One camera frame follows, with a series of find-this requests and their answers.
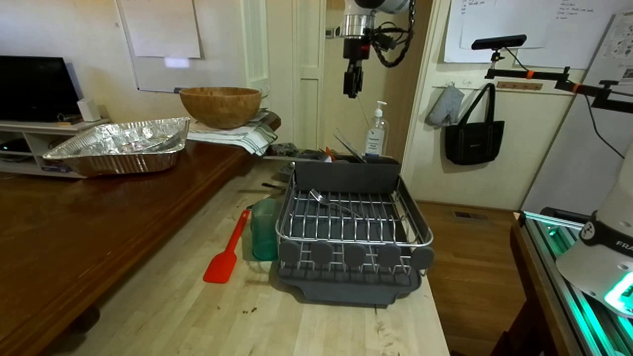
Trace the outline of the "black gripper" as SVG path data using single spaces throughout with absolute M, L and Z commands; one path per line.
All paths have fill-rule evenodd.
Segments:
M 344 56 L 350 58 L 344 70 L 342 92 L 356 98 L 362 90 L 362 58 L 370 56 L 366 31 L 374 27 L 374 13 L 368 7 L 350 7 L 342 15 L 338 35 L 344 39 Z

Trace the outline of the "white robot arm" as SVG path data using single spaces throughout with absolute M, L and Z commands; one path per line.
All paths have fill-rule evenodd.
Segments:
M 338 35 L 344 39 L 360 39 L 370 47 L 382 29 L 374 23 L 376 11 L 386 13 L 413 13 L 413 0 L 344 0 L 344 17 L 340 21 Z M 518 47 L 526 41 L 524 33 L 502 37 L 481 37 L 471 43 L 471 49 L 493 49 L 493 64 L 487 70 L 487 78 L 495 76 L 520 76 L 520 78 L 548 78 L 556 88 L 576 94 L 593 96 L 589 104 L 595 108 L 607 108 L 615 112 L 633 112 L 631 100 L 609 98 L 615 90 L 611 84 L 617 80 L 601 80 L 601 86 L 570 80 L 570 68 L 560 72 L 534 70 L 534 68 L 495 68 L 500 58 L 500 49 L 512 53 L 510 47 Z M 611 185 L 607 197 L 582 225 L 578 240 L 556 256 L 558 272 L 576 288 L 595 298 L 609 310 L 631 318 L 633 316 L 633 147 L 619 167 L 619 175 Z

